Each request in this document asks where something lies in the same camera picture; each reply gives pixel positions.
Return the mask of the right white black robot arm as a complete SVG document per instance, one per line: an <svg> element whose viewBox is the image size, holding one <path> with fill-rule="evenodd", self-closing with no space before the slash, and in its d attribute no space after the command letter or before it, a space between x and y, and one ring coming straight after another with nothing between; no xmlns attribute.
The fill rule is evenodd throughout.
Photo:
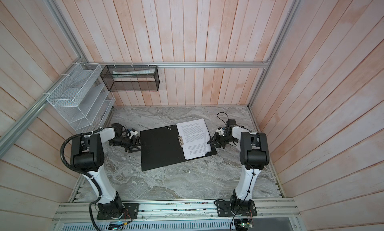
<svg viewBox="0 0 384 231"><path fill-rule="evenodd" d="M216 204L219 216L255 214L252 192L258 175L270 163L267 135L250 131L238 125L234 119L229 119L224 128L216 130L208 145L222 149L228 145L234 146L239 151L242 164L241 177L230 200L218 200Z"/></svg>

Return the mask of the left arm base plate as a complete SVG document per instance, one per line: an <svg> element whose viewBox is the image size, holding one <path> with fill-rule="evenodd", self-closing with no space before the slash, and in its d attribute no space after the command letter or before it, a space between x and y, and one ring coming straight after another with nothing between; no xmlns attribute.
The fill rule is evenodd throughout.
<svg viewBox="0 0 384 231"><path fill-rule="evenodd" d="M139 203L123 203L124 211L119 215L98 211L97 220L136 220L139 212Z"/></svg>

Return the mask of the white folder black inside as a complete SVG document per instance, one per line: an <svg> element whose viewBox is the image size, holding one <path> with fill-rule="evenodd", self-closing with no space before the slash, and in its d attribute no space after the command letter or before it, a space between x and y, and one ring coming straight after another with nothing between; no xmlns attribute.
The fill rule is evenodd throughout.
<svg viewBox="0 0 384 231"><path fill-rule="evenodd" d="M165 126L141 132L142 171L148 171L186 162L178 140L177 125ZM217 155L216 148L204 157Z"/></svg>

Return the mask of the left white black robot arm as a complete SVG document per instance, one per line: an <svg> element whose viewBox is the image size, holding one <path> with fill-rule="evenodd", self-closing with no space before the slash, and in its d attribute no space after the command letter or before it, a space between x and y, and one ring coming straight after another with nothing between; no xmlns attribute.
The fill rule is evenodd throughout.
<svg viewBox="0 0 384 231"><path fill-rule="evenodd" d="M82 172L98 195L99 200L96 204L99 215L112 219L121 218L125 207L105 172L103 144L122 147L126 152L139 151L141 139L138 131L129 130L119 123L114 123L111 127L99 128L90 134L80 134L71 141L70 166Z"/></svg>

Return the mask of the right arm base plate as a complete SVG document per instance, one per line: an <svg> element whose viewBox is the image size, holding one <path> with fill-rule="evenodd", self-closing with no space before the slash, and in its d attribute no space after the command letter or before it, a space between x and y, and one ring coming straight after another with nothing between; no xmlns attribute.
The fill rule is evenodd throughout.
<svg viewBox="0 0 384 231"><path fill-rule="evenodd" d="M255 217L258 215L254 201L225 201L223 199L215 200L214 205L217 208L219 217L246 216Z"/></svg>

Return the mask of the printed paper sheet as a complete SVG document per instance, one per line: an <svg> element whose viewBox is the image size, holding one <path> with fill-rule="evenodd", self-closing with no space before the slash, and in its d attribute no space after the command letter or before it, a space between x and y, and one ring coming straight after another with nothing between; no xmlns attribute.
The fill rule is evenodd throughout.
<svg viewBox="0 0 384 231"><path fill-rule="evenodd" d="M179 136L183 137L182 147L186 160L204 157L212 151L208 141L210 135L204 119L177 124Z"/></svg>

